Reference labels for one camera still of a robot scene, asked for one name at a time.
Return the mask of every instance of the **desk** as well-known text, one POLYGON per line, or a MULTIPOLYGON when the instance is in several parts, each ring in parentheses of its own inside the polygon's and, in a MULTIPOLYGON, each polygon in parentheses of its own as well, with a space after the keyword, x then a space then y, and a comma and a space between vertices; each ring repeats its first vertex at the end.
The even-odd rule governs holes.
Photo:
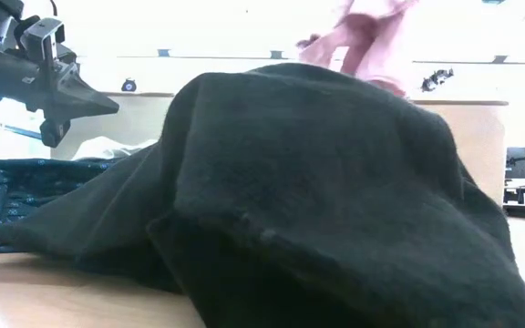
MULTIPOLYGON (((510 220, 525 279, 525 220, 510 220)), ((184 297, 69 270, 28 254, 0 255, 0 328, 203 328, 184 297)))

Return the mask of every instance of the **pink shirt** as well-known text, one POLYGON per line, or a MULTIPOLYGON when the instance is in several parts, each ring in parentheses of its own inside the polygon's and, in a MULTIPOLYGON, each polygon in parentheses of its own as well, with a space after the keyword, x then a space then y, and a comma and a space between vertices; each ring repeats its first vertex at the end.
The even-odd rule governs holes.
POLYGON ((418 0, 344 0, 334 8, 334 29, 300 54, 302 62, 329 67, 334 51, 348 46, 341 72, 406 94, 407 14, 418 0))

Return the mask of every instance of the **black cloth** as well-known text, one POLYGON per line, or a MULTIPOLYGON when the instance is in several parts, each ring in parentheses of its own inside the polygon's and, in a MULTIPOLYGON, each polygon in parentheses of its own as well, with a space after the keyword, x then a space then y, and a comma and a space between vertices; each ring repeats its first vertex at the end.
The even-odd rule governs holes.
MULTIPOLYGON (((84 185, 115 161, 0 160, 0 224, 22 220, 39 206, 84 185)), ((13 251, 0 241, 0 253, 13 251)))
POLYGON ((318 67, 195 78, 158 144, 0 239, 180 286, 209 328, 525 327, 508 223, 444 120, 318 67))

